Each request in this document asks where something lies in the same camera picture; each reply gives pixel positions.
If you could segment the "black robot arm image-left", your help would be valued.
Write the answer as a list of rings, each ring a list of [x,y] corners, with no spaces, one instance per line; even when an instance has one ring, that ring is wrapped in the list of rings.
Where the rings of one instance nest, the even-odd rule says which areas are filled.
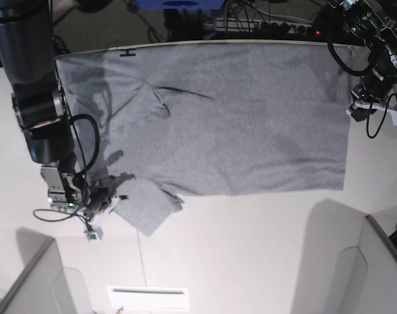
[[[89,182],[99,156],[100,134],[88,114],[72,115],[58,77],[49,1],[0,1],[0,60],[12,86],[12,107],[31,159],[41,165],[50,210],[90,222],[123,200],[116,177]],[[75,124],[85,120],[94,132],[90,161],[77,171]]]

